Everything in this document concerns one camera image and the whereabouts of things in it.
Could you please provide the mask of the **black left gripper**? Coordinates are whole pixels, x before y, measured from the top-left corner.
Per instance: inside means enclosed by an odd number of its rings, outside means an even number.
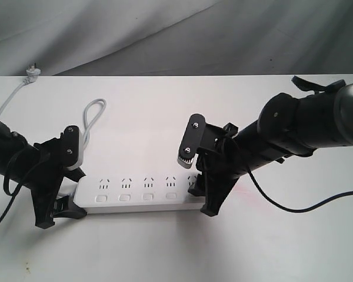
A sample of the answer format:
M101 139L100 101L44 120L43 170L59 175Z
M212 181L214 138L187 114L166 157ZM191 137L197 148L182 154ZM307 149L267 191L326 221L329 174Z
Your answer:
M35 213L35 226L47 229L55 225L57 218L82 219L85 209L76 205L72 196L57 198L64 168L61 163L61 141L50 139L34 144L40 151L39 165L31 173L31 197ZM65 177L78 182L86 174L80 167L66 167Z

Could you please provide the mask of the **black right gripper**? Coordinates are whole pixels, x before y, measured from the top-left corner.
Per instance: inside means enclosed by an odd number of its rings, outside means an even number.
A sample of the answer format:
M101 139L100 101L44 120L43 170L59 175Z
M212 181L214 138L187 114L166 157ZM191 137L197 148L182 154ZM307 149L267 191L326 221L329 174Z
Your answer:
M200 174L188 177L188 193L205 197L200 211L209 217L218 215L235 183L249 169L245 152L240 151L240 146L234 141L238 127L227 123L222 128L226 134L217 139L215 152L198 155L196 168Z

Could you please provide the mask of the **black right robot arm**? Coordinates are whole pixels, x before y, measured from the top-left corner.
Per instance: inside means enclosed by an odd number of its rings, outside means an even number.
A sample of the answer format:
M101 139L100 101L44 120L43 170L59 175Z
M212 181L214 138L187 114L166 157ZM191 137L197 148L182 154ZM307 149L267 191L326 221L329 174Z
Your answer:
M188 191L204 197L203 214L218 215L238 179L262 166L310 157L320 148L353 146L353 83L323 86L297 76L292 82L306 97L277 94L244 129L211 125L198 113L190 116L178 162L198 170Z

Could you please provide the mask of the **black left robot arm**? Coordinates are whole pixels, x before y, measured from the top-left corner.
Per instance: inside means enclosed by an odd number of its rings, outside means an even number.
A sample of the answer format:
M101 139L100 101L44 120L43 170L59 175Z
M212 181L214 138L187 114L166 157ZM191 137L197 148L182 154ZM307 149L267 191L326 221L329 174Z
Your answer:
M0 175L3 190L14 201L22 187L31 191L35 225L54 226L55 218L81 219L87 212L74 203L71 194L59 197L64 178L79 182L84 144L79 127L70 125L43 143L30 145L19 133L0 121Z

